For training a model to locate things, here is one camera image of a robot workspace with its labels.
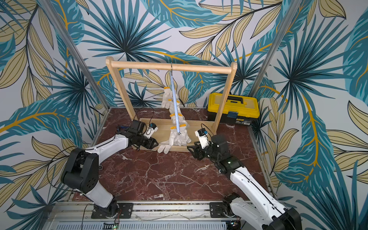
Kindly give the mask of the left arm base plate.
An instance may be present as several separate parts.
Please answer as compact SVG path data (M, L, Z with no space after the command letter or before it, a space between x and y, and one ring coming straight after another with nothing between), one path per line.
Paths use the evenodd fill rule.
M114 203L107 208L94 205L92 219L130 219L133 211L133 203Z

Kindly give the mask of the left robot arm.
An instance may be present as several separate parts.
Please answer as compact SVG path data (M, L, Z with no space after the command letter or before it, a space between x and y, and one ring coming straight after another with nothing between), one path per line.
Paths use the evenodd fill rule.
M134 146L154 149L158 146L152 135L158 131L154 123L133 120L126 128L119 127L116 134L93 147L75 148L71 151L65 168L61 174L61 182L71 189L85 195L94 204L94 209L104 212L107 217L118 213L116 198L99 182L99 166L115 153Z

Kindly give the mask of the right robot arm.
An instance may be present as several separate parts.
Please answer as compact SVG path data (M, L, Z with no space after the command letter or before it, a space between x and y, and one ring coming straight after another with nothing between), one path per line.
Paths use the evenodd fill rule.
M271 196L250 174L244 164L230 153L224 135L208 137L202 129L195 132L198 141L188 146L197 160L210 159L248 197L251 204L233 193L223 200L225 214L241 217L256 230L300 230L301 216L294 208L288 209Z

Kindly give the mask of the white glove bottom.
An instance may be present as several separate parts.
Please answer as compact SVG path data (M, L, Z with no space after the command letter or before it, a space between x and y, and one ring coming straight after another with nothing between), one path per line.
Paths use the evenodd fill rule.
M179 132L175 126L171 127L170 137L169 137L169 145L170 146L186 146L191 143L191 139L187 132L188 126L186 124L182 124L179 126Z

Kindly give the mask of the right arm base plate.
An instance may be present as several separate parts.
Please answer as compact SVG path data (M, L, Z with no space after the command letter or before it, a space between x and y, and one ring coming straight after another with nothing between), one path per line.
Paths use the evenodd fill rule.
M227 202L210 202L210 216L212 218L233 218L235 214L232 212L230 204Z

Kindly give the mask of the white glove back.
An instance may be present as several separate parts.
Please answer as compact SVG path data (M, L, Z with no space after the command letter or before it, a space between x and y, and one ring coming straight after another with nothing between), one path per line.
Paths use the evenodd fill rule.
M160 146L157 151L158 153L163 152L164 154L167 154L170 151L172 145L173 145L173 142L170 140L163 141L160 143Z

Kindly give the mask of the white glove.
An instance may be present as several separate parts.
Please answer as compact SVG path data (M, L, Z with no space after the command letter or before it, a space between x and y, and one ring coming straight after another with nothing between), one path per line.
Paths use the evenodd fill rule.
M172 90L169 87L164 87L161 107L169 109L170 104L172 102L172 98L173 98Z
M175 112L177 112L178 120L181 122L183 120L183 115L182 115L180 107L179 107L180 102L179 101L174 102L172 99L169 99L168 102L169 102L170 118L172 120L176 119Z
M172 145L173 145L173 142L170 140L163 141L160 143L160 146L157 151L158 153L163 152L164 154L167 154L170 151Z
M179 126L179 132L175 126L171 127L170 137L169 137L169 145L170 146L186 146L191 143L191 139L187 132L188 126L186 124L182 124Z

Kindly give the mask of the light blue clip hanger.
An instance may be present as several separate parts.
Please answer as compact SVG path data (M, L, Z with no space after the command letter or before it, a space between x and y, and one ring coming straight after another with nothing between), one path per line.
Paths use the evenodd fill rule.
M177 101L176 99L176 90L175 90L175 85L174 85L174 79L173 79L173 65L171 64L171 70L170 70L170 83L171 83L171 90L172 90L172 99L174 102ZM180 131L180 123L179 123L179 120L178 120L178 115L177 115L177 112L175 112L175 115L176 115L176 119L175 119L175 125L176 125L176 130L177 130L177 134L179 136L182 135L181 131Z

